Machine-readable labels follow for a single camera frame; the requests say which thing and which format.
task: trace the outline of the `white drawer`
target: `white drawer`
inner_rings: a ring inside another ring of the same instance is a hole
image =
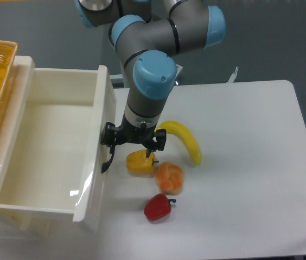
[[[0,213],[70,219],[95,231],[106,178],[101,165],[109,158],[100,133],[116,110],[107,68],[34,69],[22,91],[28,94],[21,120],[15,112],[18,126],[2,124],[12,133],[0,146],[8,150],[0,155]]]

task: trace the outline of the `white storage container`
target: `white storage container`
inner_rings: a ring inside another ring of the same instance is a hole
[[[109,158],[100,133],[116,109],[107,69],[19,63],[25,84],[12,91],[0,129],[0,236],[45,236],[52,219],[96,231]]]

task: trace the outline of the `yellow banana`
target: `yellow banana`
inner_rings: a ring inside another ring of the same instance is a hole
[[[155,130],[157,131],[158,129],[166,129],[166,132],[168,134],[174,134],[175,136],[180,138],[186,146],[192,160],[196,164],[201,164],[202,154],[199,145],[197,144],[197,141],[195,140],[193,134],[186,126],[177,121],[165,121]]]

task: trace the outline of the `white table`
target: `white table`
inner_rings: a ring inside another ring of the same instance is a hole
[[[116,124],[127,89],[116,89]],[[161,121],[195,134],[203,163],[168,135],[160,161],[180,165],[184,189],[169,217],[149,223],[143,208],[159,193],[129,175],[116,147],[97,237],[54,225],[46,241],[0,239],[5,259],[219,259],[306,255],[306,130],[286,81],[175,87]]]

